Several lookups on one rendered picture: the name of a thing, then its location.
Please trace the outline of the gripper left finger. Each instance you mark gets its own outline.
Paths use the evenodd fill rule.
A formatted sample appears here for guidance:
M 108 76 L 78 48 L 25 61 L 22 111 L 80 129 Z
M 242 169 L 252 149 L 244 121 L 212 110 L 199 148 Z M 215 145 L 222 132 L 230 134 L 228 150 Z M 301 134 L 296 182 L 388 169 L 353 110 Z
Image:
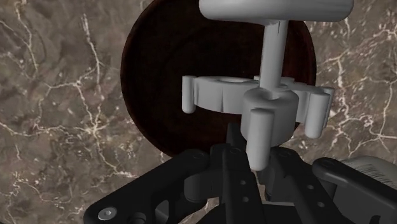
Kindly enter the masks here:
M 190 149 L 93 203 L 83 224 L 178 224 L 219 198 L 197 224 L 267 224 L 236 123 L 210 153 Z

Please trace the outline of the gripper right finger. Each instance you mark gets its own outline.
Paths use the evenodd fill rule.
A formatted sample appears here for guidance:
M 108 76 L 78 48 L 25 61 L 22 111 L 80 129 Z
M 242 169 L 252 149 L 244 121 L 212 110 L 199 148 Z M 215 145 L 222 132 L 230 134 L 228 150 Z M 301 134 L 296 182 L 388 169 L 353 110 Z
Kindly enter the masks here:
M 260 173 L 272 202 L 291 202 L 302 224 L 397 224 L 397 190 L 332 158 L 308 164 L 275 147 Z

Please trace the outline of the white pegged kitchen tool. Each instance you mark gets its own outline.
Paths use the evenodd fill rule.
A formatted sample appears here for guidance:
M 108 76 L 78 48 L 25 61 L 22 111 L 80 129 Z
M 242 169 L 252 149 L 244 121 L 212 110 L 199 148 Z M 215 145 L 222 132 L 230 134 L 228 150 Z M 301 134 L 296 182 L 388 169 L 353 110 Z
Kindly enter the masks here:
M 260 74 L 255 80 L 184 76 L 182 110 L 190 114 L 200 107 L 241 115 L 240 132 L 254 171 L 268 166 L 271 147 L 288 141 L 297 122 L 304 123 L 307 137 L 318 138 L 328 119 L 334 89 L 281 76 L 288 23 L 339 22 L 353 7 L 354 0 L 199 0 L 205 18 L 264 26 Z

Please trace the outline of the dark brown round plate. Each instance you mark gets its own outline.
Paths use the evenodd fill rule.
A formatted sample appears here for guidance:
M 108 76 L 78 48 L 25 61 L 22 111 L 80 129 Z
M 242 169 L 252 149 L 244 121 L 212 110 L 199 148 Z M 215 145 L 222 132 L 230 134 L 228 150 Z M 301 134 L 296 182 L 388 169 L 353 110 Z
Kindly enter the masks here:
M 123 49 L 123 98 L 143 136 L 168 156 L 209 151 L 226 141 L 239 115 L 181 109 L 182 77 L 252 78 L 260 72 L 264 28 L 203 17 L 199 0 L 153 0 L 133 25 Z

